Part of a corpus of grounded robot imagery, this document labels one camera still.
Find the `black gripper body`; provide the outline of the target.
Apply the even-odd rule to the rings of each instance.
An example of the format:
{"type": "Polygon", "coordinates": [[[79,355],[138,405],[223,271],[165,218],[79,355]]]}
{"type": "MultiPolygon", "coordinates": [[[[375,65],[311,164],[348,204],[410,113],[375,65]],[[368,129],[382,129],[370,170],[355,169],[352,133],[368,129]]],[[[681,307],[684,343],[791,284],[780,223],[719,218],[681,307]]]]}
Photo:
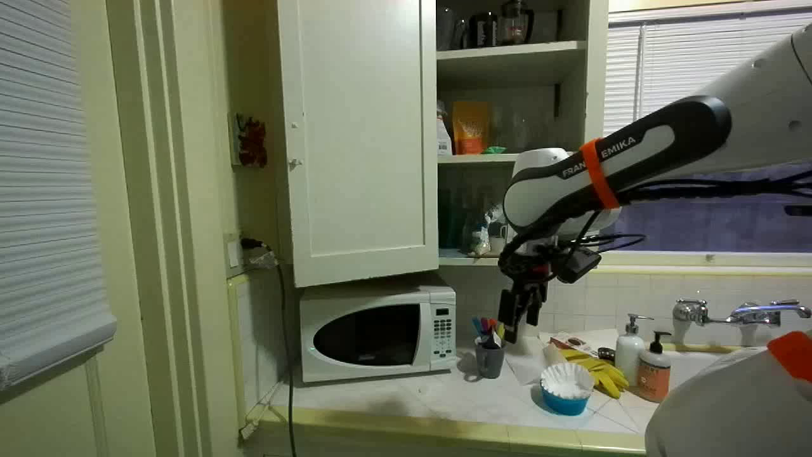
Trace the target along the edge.
{"type": "Polygon", "coordinates": [[[512,293],[546,289],[550,280],[563,284],[578,282],[596,270],[601,254],[587,241],[522,238],[516,236],[498,259],[500,271],[509,280],[512,293]]]}

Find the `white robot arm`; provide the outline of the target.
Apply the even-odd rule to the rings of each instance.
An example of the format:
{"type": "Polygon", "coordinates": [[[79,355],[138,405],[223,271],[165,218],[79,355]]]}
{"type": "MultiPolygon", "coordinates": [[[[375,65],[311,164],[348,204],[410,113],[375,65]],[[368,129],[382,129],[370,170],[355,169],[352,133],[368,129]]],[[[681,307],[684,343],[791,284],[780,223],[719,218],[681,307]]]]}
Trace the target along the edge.
{"type": "Polygon", "coordinates": [[[812,159],[812,30],[799,29],[646,118],[573,152],[526,152],[503,194],[512,238],[498,268],[509,280],[498,321],[516,340],[554,280],[573,284],[601,261],[603,228],[637,202],[799,195],[812,159]]]}

